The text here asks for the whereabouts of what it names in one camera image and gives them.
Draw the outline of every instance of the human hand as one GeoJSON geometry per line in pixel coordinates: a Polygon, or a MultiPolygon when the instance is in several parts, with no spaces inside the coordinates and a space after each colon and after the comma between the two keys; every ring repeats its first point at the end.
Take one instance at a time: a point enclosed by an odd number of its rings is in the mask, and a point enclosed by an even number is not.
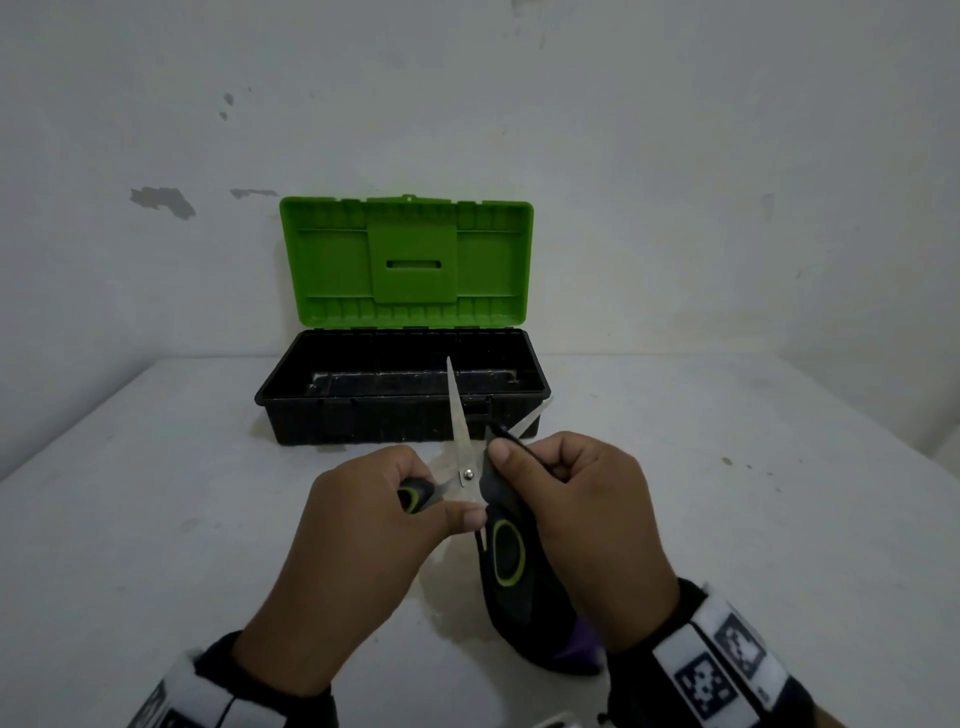
{"type": "Polygon", "coordinates": [[[416,515],[400,507],[401,480],[433,480],[405,445],[349,460],[314,481],[287,560],[233,658],[281,692],[308,696],[399,606],[430,552],[483,527],[473,503],[441,500],[416,515]]]}
{"type": "Polygon", "coordinates": [[[680,600],[636,460],[586,435],[560,432],[523,448],[494,440],[488,454],[537,517],[543,551],[577,612],[611,652],[638,643],[680,600]]]}

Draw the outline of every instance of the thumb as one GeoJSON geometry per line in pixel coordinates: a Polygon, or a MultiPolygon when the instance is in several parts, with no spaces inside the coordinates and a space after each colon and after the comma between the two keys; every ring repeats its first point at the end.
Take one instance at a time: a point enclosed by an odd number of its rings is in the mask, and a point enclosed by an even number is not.
{"type": "Polygon", "coordinates": [[[440,500],[409,518],[423,536],[425,558],[444,539],[483,528],[487,511],[482,505],[465,500],[440,500]]]}
{"type": "Polygon", "coordinates": [[[498,438],[487,446],[487,454],[535,514],[557,494],[559,481],[543,468],[537,458],[516,443],[498,438]]]}

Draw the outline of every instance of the person's left hand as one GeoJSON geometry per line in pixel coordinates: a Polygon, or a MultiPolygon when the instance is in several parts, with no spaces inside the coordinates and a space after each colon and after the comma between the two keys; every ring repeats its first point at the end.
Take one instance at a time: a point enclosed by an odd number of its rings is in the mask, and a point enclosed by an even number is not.
{"type": "Polygon", "coordinates": [[[405,514],[396,489],[408,477],[433,480],[399,445],[317,478],[280,576],[233,648],[240,667],[281,692],[319,694],[399,606],[430,552],[483,527],[487,514],[473,503],[405,514]]]}

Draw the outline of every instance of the scissor blade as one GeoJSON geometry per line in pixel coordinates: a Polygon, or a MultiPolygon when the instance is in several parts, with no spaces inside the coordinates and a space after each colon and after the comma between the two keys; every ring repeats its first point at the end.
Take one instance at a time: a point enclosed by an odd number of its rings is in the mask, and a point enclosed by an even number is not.
{"type": "Polygon", "coordinates": [[[446,358],[446,389],[450,397],[453,445],[457,450],[457,474],[460,477],[460,485],[466,488],[467,482],[477,476],[477,467],[473,460],[473,445],[470,444],[467,416],[464,414],[464,405],[460,401],[457,379],[453,375],[453,362],[450,361],[449,356],[446,358]]]}
{"type": "Polygon", "coordinates": [[[524,432],[527,431],[527,427],[532,425],[534,423],[534,420],[543,414],[543,410],[549,407],[550,402],[552,401],[553,401],[553,396],[551,395],[550,397],[542,401],[533,412],[531,412],[529,415],[524,417],[522,420],[516,423],[516,425],[514,425],[507,431],[510,432],[510,434],[512,434],[514,437],[516,437],[519,440],[520,435],[522,435],[524,432]]]}

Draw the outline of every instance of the green toolbox lid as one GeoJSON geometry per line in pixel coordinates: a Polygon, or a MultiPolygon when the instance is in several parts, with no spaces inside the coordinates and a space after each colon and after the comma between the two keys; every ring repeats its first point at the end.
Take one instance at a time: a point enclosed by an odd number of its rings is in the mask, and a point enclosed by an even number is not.
{"type": "Polygon", "coordinates": [[[285,197],[280,219],[305,326],[503,328],[526,318],[529,203],[285,197]]]}

